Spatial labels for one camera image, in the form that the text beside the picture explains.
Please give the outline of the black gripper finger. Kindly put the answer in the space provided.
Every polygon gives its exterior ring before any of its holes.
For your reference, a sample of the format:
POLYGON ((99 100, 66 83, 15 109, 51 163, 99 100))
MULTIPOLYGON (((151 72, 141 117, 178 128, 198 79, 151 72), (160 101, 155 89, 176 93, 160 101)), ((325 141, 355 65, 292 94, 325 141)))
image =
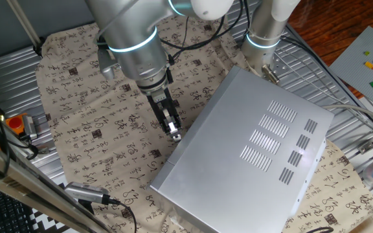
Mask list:
POLYGON ((171 117, 172 121, 170 123, 170 134, 172 138, 178 142, 181 140, 181 122, 178 115, 174 115, 171 117))
POLYGON ((166 126, 166 134, 172 138, 177 138, 177 127, 175 126, 174 120, 172 119, 170 112, 167 109, 163 109, 164 124, 166 126))

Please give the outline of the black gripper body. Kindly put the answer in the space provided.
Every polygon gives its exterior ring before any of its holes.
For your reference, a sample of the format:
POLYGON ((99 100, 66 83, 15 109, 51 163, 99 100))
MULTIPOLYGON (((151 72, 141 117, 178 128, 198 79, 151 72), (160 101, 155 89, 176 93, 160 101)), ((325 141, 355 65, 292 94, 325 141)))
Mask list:
POLYGON ((172 97, 170 96, 170 92, 168 88, 164 90, 159 90, 154 95, 147 96, 147 99, 152 107, 152 110, 162 130, 166 130, 166 126, 164 124, 163 109, 167 109, 170 112, 171 117, 174 115, 178 115, 178 112, 175 108, 174 101, 172 100, 172 97))

